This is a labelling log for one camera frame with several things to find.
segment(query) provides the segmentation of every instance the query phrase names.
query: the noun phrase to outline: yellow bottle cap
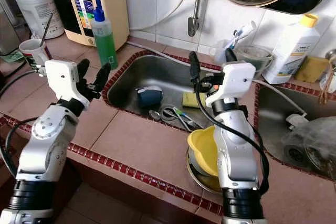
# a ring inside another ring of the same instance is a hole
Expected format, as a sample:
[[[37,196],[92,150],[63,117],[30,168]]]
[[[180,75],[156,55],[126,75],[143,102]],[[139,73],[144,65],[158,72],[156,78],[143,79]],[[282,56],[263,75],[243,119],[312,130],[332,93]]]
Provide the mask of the yellow bottle cap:
[[[314,14],[304,14],[300,21],[300,24],[307,27],[314,27],[318,20],[319,16],[316,16]]]

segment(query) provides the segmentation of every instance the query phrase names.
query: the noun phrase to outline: white hose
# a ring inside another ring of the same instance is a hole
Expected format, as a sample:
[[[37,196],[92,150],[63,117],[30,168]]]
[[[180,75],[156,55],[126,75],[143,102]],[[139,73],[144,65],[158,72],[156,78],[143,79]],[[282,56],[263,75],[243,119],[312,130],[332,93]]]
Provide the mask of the white hose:
[[[140,45],[140,44],[137,44],[137,43],[133,43],[131,41],[126,41],[127,44],[129,45],[132,45],[132,46],[135,46],[135,47],[139,47],[139,48],[142,48],[142,49],[146,49],[148,51],[151,51],[151,52],[154,52],[156,53],[157,55],[160,55],[168,60],[172,60],[172,61],[175,61],[179,64],[182,64],[182,65],[185,65],[185,66],[188,66],[190,67],[190,64],[189,63],[186,63],[186,62],[183,62],[183,61],[180,61],[180,60],[177,60],[173,57],[170,57],[160,51],[157,51],[153,48],[150,48],[150,47],[146,47],[146,46],[143,46],[143,45]],[[202,70],[205,70],[205,71],[208,71],[208,72],[212,72],[212,73],[220,73],[221,71],[219,70],[215,70],[215,69],[210,69],[210,68],[204,68],[204,67],[201,67]],[[282,93],[280,90],[278,90],[277,88],[273,87],[272,85],[264,82],[264,81],[260,81],[260,80],[253,80],[253,82],[255,83],[258,83],[258,84],[261,84],[269,89],[272,89],[274,92],[276,92],[277,94],[281,95],[283,98],[285,98],[290,104],[292,104],[295,108],[297,108],[301,113],[302,113],[302,116],[305,117],[307,115],[307,113],[299,106],[297,105],[295,102],[293,102],[292,99],[290,99],[288,96],[286,96],[284,93]]]
[[[180,0],[179,3],[170,11],[168,12],[162,19],[160,19],[159,21],[157,21],[156,23],[154,24],[151,24],[151,25],[148,25],[148,26],[143,26],[143,27],[130,27],[129,29],[130,30],[143,30],[143,29],[146,29],[146,28],[150,28],[152,26],[155,26],[157,25],[158,23],[164,21],[165,19],[167,19],[169,16],[171,16],[178,8],[179,6],[182,4],[184,0]]]
[[[277,88],[273,87],[272,85],[264,82],[264,81],[260,81],[260,80],[253,80],[254,82],[264,85],[265,87],[268,87],[269,89],[272,89],[274,92],[278,93],[279,95],[281,95],[283,98],[285,98],[290,104],[292,104],[295,108],[297,108],[301,113],[302,116],[305,117],[307,115],[307,113],[299,106],[297,105],[295,102],[293,102],[292,99],[290,99],[288,96],[286,96],[284,93],[282,93],[280,90],[278,90]]]
[[[164,54],[164,53],[162,53],[162,52],[160,52],[160,51],[157,51],[157,50],[155,50],[155,49],[153,49],[153,48],[146,47],[146,46],[143,46],[143,45],[139,45],[139,44],[137,44],[137,43],[133,43],[133,42],[131,42],[131,41],[126,41],[126,43],[129,44],[129,45],[135,46],[135,47],[139,47],[139,48],[142,48],[142,49],[146,49],[146,50],[148,50],[148,51],[151,51],[151,52],[156,53],[157,55],[160,55],[160,56],[162,56],[162,57],[164,57],[164,58],[167,58],[168,60],[172,60],[172,61],[175,61],[176,63],[179,63],[179,64],[182,64],[182,65],[185,65],[185,66],[190,67],[190,64],[189,64],[189,63],[186,63],[186,62],[177,60],[177,59],[175,59],[175,58],[173,58],[173,57],[170,57],[170,56],[168,56],[168,55],[166,55],[166,54]],[[202,69],[202,70],[205,70],[205,71],[208,71],[208,72],[212,72],[212,73],[220,73],[220,72],[221,72],[221,71],[219,71],[219,70],[210,69],[210,68],[204,68],[204,67],[201,67],[201,69]]]

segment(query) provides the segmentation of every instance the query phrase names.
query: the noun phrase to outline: green dish soap bottle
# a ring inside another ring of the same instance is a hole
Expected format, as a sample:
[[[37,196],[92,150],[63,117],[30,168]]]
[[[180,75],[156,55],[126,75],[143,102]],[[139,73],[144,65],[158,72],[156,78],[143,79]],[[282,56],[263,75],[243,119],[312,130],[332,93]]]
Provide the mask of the green dish soap bottle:
[[[114,47],[111,21],[105,18],[104,11],[101,7],[93,10],[95,19],[91,21],[92,31],[100,63],[104,66],[106,63],[111,65],[111,70],[117,68],[117,53]]]

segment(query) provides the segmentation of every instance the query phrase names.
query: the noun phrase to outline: black cable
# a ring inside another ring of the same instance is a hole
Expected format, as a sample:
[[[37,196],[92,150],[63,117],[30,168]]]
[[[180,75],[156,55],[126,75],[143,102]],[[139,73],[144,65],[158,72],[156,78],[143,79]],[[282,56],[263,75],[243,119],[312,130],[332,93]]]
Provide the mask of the black cable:
[[[9,147],[10,147],[10,143],[12,142],[12,135],[13,133],[23,124],[25,123],[29,123],[31,121],[35,121],[38,118],[29,118],[26,120],[23,120],[21,122],[19,122],[18,124],[16,124],[13,128],[11,128],[11,130],[9,131],[9,133],[7,134],[6,137],[6,142],[5,142],[5,151],[8,152],[9,151]]]
[[[5,76],[5,79],[8,79],[9,77],[13,76],[17,71],[19,71],[27,62],[24,60],[20,66],[18,66],[14,71],[9,73],[8,75]]]
[[[5,152],[2,144],[0,143],[0,154],[1,154],[1,158],[4,161],[7,169],[9,170],[9,172],[11,173],[11,175],[15,178],[16,177],[16,172],[17,172],[17,168],[13,163],[13,160],[9,157],[9,154]]]
[[[254,128],[254,127],[252,126],[252,124],[250,124],[250,125],[251,125],[251,127],[252,127],[252,129],[253,129],[254,134],[256,134],[257,137],[258,137],[260,148],[261,148],[262,150],[264,150],[264,141],[262,140],[263,138],[261,137],[261,135],[260,135],[260,133],[257,131],[257,129]]]
[[[22,124],[34,121],[36,119],[37,118],[29,118],[29,119],[23,120],[23,121],[19,122],[18,124],[16,124],[7,134],[6,142],[5,142],[5,148],[3,148],[3,146],[0,144],[1,157],[2,157],[6,167],[8,168],[9,172],[11,173],[11,175],[14,178],[16,177],[17,167],[15,166],[15,164],[13,162],[13,159],[11,158],[11,155],[9,153],[9,147],[10,147],[10,142],[12,140],[12,135]]]
[[[201,85],[202,85],[202,82],[204,81],[203,78],[201,81],[199,81],[196,85],[196,99],[197,99],[197,103],[198,103],[198,106],[200,107],[201,111],[203,112],[203,114],[206,116],[206,118],[208,118],[208,120],[210,120],[212,123],[214,123],[215,125],[217,125],[218,127],[220,128],[223,128],[227,131],[230,131],[231,133],[241,137],[242,139],[244,139],[246,142],[248,142],[250,145],[252,145],[253,148],[255,148],[259,154],[260,154],[260,157],[261,157],[261,162],[262,162],[262,171],[263,171],[263,180],[260,184],[260,194],[263,195],[265,192],[267,192],[268,190],[268,175],[269,175],[269,163],[268,163],[268,159],[267,159],[267,156],[265,155],[263,149],[257,145],[253,140],[251,140],[249,137],[245,136],[244,134],[242,134],[241,132],[231,128],[231,127],[228,127],[222,123],[220,123],[219,121],[215,120],[206,110],[205,108],[203,107],[202,105],[202,102],[201,102],[201,98],[200,98],[200,88],[201,88]]]
[[[37,70],[31,70],[25,73],[20,74],[19,76],[15,77],[13,80],[11,80],[9,83],[7,83],[1,90],[0,90],[0,98],[2,97],[2,95],[5,93],[5,91],[14,83],[16,82],[18,79],[22,78],[23,76],[26,76],[28,74],[31,73],[37,73]]]

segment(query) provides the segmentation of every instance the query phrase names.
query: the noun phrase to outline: yellow sponge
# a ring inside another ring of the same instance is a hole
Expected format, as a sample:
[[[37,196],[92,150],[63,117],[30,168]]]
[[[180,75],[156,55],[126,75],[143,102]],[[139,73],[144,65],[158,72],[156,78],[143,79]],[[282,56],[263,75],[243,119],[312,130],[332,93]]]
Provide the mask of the yellow sponge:
[[[205,106],[205,93],[200,93],[202,105]],[[183,92],[182,106],[199,108],[195,93]]]
[[[294,78],[299,81],[314,83],[321,76],[327,65],[327,59],[308,56]]]

